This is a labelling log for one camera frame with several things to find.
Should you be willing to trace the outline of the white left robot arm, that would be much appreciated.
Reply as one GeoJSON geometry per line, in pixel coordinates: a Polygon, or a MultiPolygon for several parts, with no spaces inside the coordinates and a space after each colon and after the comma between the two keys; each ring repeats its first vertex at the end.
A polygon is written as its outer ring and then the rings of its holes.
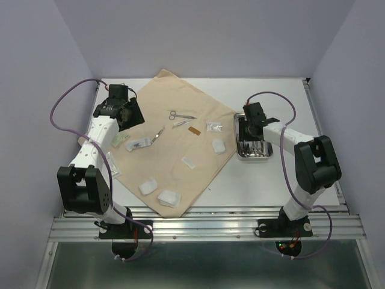
{"type": "Polygon", "coordinates": [[[84,139],[76,157],[58,169],[57,180],[65,210],[89,214],[113,226],[120,237],[133,233],[129,208],[112,198],[112,170],[106,154],[113,138],[124,130],[144,123],[133,89],[124,84],[106,84],[107,98],[96,106],[85,134],[68,129],[84,139]]]}

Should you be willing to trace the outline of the scalpel with brown cap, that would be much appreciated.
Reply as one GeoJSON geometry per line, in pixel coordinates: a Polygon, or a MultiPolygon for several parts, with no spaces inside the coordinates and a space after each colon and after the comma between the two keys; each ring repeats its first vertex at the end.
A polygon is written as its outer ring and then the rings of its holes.
{"type": "Polygon", "coordinates": [[[195,135],[200,135],[200,134],[201,134],[201,132],[200,132],[198,129],[196,129],[196,128],[192,127],[192,126],[190,126],[190,127],[188,128],[188,130],[189,130],[190,132],[192,132],[193,134],[195,134],[195,135]]]}

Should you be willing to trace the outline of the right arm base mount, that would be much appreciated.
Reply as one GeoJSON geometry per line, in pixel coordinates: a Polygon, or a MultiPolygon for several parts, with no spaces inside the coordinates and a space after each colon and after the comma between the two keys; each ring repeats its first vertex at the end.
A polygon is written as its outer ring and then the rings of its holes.
{"type": "Polygon", "coordinates": [[[300,238],[313,236],[312,226],[307,216],[299,220],[289,220],[283,208],[276,218],[259,219],[254,235],[259,238],[275,238],[280,254],[291,258],[299,257],[302,250],[300,238]]]}

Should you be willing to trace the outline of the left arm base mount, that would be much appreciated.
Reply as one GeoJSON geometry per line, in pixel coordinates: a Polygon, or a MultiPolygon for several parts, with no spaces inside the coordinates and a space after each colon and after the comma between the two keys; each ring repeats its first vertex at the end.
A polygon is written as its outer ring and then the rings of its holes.
{"type": "Polygon", "coordinates": [[[144,257],[153,244],[153,221],[141,220],[113,225],[104,221],[95,221],[99,228],[98,238],[111,240],[111,252],[115,260],[123,263],[144,257]]]}

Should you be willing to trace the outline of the fine curved forceps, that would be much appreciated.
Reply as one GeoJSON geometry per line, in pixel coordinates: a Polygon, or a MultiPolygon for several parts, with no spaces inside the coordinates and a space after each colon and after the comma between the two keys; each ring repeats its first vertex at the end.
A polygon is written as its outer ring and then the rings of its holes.
{"type": "Polygon", "coordinates": [[[185,120],[182,120],[182,121],[179,121],[179,122],[175,122],[174,125],[173,125],[173,129],[175,128],[178,128],[184,124],[187,124],[187,123],[190,123],[192,121],[192,119],[185,119],[185,120]]]}

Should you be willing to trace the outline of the straight surgical scissors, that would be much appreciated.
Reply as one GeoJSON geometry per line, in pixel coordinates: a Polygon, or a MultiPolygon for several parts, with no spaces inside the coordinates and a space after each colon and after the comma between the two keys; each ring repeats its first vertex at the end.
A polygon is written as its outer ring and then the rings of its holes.
{"type": "Polygon", "coordinates": [[[176,111],[171,110],[170,115],[168,117],[170,120],[174,120],[175,118],[183,118],[183,119],[196,119],[195,116],[190,115],[184,115],[184,114],[178,114],[176,111]]]}

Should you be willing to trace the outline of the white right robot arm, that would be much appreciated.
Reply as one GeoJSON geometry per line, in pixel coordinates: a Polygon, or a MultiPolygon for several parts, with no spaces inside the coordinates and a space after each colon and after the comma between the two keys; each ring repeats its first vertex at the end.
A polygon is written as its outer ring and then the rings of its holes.
{"type": "Polygon", "coordinates": [[[326,135],[303,134],[276,118],[267,118],[258,102],[243,106],[243,110],[247,132],[280,148],[283,169],[285,152],[294,156],[297,186],[289,190],[291,198],[283,206],[285,215],[277,219],[279,232],[290,235],[298,229],[298,220],[307,216],[317,198],[342,176],[332,140],[326,135]]]}

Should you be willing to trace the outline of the stainless steel tray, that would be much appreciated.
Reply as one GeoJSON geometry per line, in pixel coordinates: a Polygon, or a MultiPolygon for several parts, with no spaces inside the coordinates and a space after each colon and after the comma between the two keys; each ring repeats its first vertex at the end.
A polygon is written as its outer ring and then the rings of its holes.
{"type": "Polygon", "coordinates": [[[248,163],[266,161],[273,155],[271,143],[257,140],[247,131],[245,114],[237,112],[234,114],[234,129],[236,139],[236,156],[239,160],[248,163]]]}

